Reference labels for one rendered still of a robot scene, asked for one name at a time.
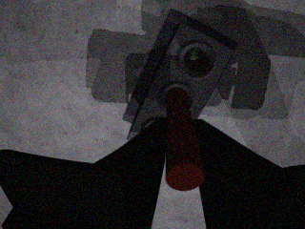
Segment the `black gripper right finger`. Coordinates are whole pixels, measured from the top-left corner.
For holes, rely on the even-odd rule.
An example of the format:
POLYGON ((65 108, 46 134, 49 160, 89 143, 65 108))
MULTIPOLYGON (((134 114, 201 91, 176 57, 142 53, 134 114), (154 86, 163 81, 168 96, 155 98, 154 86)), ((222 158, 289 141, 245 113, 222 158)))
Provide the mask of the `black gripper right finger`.
POLYGON ((198 188, 206 229, 277 229, 305 201, 305 164, 278 167, 202 118, 194 128, 205 168, 198 188))

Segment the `dark red cylinder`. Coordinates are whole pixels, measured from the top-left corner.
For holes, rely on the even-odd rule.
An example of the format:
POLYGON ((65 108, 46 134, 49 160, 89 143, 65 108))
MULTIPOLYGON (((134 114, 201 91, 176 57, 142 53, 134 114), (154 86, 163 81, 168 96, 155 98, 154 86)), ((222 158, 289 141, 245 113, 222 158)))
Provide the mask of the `dark red cylinder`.
POLYGON ((168 91, 165 96, 165 118, 165 182, 174 190, 195 190, 205 179, 205 168, 186 93, 180 89, 168 91))

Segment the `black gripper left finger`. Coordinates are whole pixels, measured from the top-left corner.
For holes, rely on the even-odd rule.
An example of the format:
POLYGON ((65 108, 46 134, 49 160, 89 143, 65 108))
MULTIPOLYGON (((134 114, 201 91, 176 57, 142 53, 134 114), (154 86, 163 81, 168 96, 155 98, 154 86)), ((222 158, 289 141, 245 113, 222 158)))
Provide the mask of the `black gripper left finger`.
POLYGON ((106 229, 152 229, 165 161, 167 118, 157 118, 94 163, 0 150, 11 206, 106 229))

